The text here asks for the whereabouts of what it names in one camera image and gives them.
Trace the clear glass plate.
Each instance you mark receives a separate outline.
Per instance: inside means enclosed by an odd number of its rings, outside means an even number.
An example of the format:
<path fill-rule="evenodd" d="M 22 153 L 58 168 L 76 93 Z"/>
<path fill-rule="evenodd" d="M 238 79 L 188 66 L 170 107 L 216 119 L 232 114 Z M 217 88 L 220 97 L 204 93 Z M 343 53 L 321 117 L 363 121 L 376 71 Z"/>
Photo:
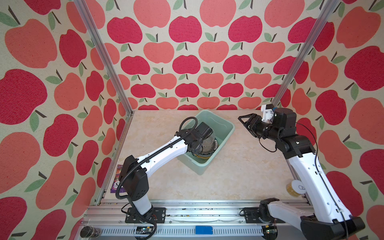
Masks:
<path fill-rule="evenodd" d="M 201 158 L 209 158 L 217 150 L 219 144 L 216 139 L 216 134 L 211 128 L 208 128 L 203 137 L 204 139 L 200 145 L 198 156 Z"/>

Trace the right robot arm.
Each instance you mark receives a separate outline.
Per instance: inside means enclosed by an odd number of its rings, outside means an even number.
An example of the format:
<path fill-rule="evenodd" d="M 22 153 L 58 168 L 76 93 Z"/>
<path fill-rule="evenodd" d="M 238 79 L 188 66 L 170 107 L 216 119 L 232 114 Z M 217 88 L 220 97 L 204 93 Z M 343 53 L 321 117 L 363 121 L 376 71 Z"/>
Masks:
<path fill-rule="evenodd" d="M 238 119 L 253 137 L 275 142 L 302 182 L 314 212 L 269 198 L 260 202 L 260 221 L 284 221 L 300 230 L 307 240 L 346 240 L 362 231 L 364 221 L 354 217 L 338 197 L 321 167 L 318 151 L 306 136 L 297 134 L 296 113 L 287 108 L 273 110 L 271 105 L 263 106 L 262 111 L 262 116 L 249 114 Z"/>

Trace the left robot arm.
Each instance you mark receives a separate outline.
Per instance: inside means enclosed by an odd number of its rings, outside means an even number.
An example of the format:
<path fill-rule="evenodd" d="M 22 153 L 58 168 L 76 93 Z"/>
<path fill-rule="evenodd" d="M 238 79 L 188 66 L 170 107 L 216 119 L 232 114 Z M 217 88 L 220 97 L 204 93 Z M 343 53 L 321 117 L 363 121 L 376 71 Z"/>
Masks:
<path fill-rule="evenodd" d="M 135 158 L 128 156 L 119 175 L 115 192 L 118 200 L 127 199 L 138 216 L 149 219 L 152 215 L 149 178 L 172 159 L 191 153 L 196 157 L 209 157 L 218 148 L 214 130 L 195 117 L 184 119 L 174 137 L 149 154 Z"/>

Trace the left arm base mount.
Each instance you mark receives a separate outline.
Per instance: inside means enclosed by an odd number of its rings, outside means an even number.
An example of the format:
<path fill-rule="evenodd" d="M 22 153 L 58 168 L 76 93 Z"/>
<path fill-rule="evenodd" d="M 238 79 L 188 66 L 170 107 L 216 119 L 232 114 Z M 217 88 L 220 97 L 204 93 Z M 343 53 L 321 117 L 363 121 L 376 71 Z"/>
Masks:
<path fill-rule="evenodd" d="M 166 208 L 154 208 L 152 207 L 147 213 L 143 214 L 144 219 L 150 221 L 151 223 L 156 222 L 157 224 L 164 224 L 166 218 Z M 125 223 L 127 224 L 143 224 L 148 223 L 143 221 L 139 217 L 139 213 L 134 208 L 128 209 L 128 214 L 126 215 Z"/>

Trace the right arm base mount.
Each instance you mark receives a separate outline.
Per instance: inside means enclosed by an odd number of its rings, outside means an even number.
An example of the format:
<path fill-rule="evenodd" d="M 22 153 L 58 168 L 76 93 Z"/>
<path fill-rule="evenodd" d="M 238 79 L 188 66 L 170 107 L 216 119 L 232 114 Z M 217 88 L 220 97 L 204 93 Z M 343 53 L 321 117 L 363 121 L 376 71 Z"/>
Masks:
<path fill-rule="evenodd" d="M 243 208 L 242 216 L 245 218 L 247 224 L 267 224 L 273 220 L 264 208 L 261 210 L 259 208 Z"/>

